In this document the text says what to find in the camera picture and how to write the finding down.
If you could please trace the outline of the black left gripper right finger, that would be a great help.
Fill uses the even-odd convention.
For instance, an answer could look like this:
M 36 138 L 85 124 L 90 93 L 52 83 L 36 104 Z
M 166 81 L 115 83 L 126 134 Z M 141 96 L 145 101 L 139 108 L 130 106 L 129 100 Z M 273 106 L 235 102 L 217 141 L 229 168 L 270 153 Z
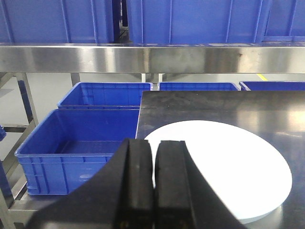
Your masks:
M 157 229 L 243 229 L 192 160 L 184 141 L 162 141 L 155 159 Z

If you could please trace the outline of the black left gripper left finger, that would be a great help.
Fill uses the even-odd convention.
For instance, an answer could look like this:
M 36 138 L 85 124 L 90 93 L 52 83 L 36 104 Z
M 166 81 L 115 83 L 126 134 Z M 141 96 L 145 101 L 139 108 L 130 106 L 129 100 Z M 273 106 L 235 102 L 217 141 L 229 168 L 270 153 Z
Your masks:
M 35 212 L 27 229 L 149 229 L 153 224 L 152 153 L 125 139 L 90 180 Z

